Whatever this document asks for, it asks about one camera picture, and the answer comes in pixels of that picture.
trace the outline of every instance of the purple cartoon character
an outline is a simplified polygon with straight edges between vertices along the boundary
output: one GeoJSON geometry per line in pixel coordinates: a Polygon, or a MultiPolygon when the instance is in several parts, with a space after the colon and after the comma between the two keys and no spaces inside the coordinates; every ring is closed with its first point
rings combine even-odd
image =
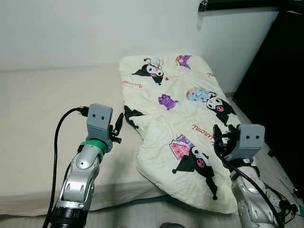
{"type": "Polygon", "coordinates": [[[158,98],[158,102],[160,103],[160,105],[163,104],[167,108],[167,110],[170,110],[175,107],[175,103],[177,103],[178,101],[174,101],[171,99],[170,96],[163,94],[158,98]]]}
{"type": "Polygon", "coordinates": [[[179,164],[172,170],[177,172],[194,172],[206,178],[206,183],[213,193],[213,199],[217,200],[218,187],[213,181],[214,172],[209,162],[209,157],[196,147],[185,135],[179,136],[169,144],[179,164]]]}
{"type": "Polygon", "coordinates": [[[177,65],[179,64],[180,66],[186,67],[190,70],[190,66],[187,64],[187,61],[190,57],[191,56],[177,56],[175,62],[177,65]]]}

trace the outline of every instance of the cartoon skull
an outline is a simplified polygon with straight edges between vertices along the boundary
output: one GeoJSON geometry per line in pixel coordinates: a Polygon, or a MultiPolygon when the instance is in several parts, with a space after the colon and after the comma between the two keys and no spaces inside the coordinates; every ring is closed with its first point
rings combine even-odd
{"type": "Polygon", "coordinates": [[[146,71],[147,71],[152,77],[163,76],[163,71],[160,70],[158,67],[155,67],[155,66],[152,66],[152,65],[147,65],[146,71]]]}
{"type": "Polygon", "coordinates": [[[223,102],[216,97],[210,98],[206,103],[206,106],[213,110],[215,110],[218,105],[223,105],[223,102]]]}
{"type": "Polygon", "coordinates": [[[206,155],[201,152],[196,146],[192,147],[190,151],[197,159],[202,159],[207,166],[211,166],[206,155]]]}

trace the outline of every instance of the white wall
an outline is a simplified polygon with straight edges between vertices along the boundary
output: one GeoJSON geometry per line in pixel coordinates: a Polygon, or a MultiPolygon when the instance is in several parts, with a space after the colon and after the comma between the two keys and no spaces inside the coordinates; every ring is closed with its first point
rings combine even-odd
{"type": "Polygon", "coordinates": [[[275,9],[207,12],[199,0],[1,0],[0,71],[91,66],[159,51],[188,51],[235,91],[275,9]]]}

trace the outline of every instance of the white blanket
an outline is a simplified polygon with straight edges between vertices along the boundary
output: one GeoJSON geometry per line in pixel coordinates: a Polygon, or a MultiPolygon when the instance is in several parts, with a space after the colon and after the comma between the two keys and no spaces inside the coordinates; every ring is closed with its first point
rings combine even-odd
{"type": "Polygon", "coordinates": [[[143,138],[138,171],[189,205],[235,213],[213,126],[240,122],[207,63],[189,54],[125,57],[120,74],[126,117],[143,138]]]}

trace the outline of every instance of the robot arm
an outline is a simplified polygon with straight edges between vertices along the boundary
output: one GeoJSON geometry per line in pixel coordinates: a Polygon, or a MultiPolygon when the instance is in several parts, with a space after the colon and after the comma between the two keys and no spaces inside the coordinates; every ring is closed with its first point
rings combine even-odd
{"type": "Polygon", "coordinates": [[[120,143],[119,134],[123,114],[121,113],[115,129],[110,125],[112,108],[92,104],[85,109],[88,136],[78,148],[72,159],[69,175],[64,180],[59,199],[50,218],[52,228],[83,228],[90,209],[94,180],[99,173],[99,164],[105,153],[110,152],[113,142],[120,143]]]}
{"type": "Polygon", "coordinates": [[[222,134],[214,125],[214,150],[231,172],[242,227],[284,227],[284,220],[271,204],[266,186],[259,178],[258,168],[252,165],[254,156],[263,147],[265,128],[258,124],[241,124],[237,129],[229,125],[228,129],[229,133],[222,134]]]}

